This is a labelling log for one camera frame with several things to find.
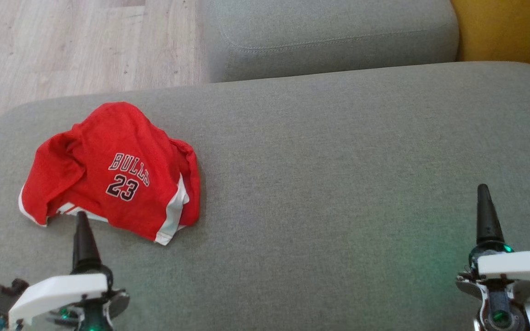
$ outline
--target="number 23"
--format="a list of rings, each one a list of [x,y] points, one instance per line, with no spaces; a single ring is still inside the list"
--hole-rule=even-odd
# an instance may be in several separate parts
[[[114,177],[114,180],[116,182],[111,183],[105,192],[113,197],[120,197],[124,201],[131,201],[138,189],[138,181],[135,179],[126,180],[126,176],[119,174]],[[126,190],[120,189],[124,184],[127,186]]]

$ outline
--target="gray ottoman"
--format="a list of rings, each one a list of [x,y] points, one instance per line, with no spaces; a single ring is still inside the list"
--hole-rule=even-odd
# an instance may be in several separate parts
[[[207,0],[212,82],[455,60],[449,0]]]
[[[479,183],[530,250],[530,65],[444,63],[23,105],[0,118],[0,283],[69,272],[74,218],[39,228],[17,194],[38,145],[118,100],[193,145],[203,184],[167,247],[93,222],[132,296],[118,330],[471,330]]]

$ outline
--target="stitching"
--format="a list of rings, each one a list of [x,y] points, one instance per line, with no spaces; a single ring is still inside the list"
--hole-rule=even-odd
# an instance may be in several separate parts
[[[442,25],[439,25],[438,27],[429,28],[429,29],[400,30],[400,31],[394,31],[394,32],[387,32],[385,34],[368,34],[368,35],[359,35],[359,36],[327,38],[327,39],[321,39],[321,40],[311,40],[311,41],[306,41],[306,42],[295,42],[292,44],[282,44],[282,45],[277,45],[277,46],[243,47],[243,46],[234,44],[234,42],[230,39],[230,37],[225,32],[225,30],[222,28],[222,26],[220,25],[219,10],[217,9],[216,9],[216,22],[217,22],[216,24],[218,25],[218,30],[220,34],[225,38],[225,41],[227,42],[227,44],[229,44],[229,46],[232,46],[232,48],[235,48],[238,51],[251,52],[251,53],[267,52],[267,51],[281,51],[281,50],[290,50],[294,48],[305,48],[305,47],[312,47],[312,46],[330,45],[330,44],[337,44],[340,42],[362,40],[364,38],[377,38],[381,36],[389,36],[389,35],[396,35],[396,34],[403,34],[403,33],[408,34],[408,33],[415,33],[415,32],[427,32],[431,30],[440,29],[448,25],[452,25],[452,23],[444,23]]]

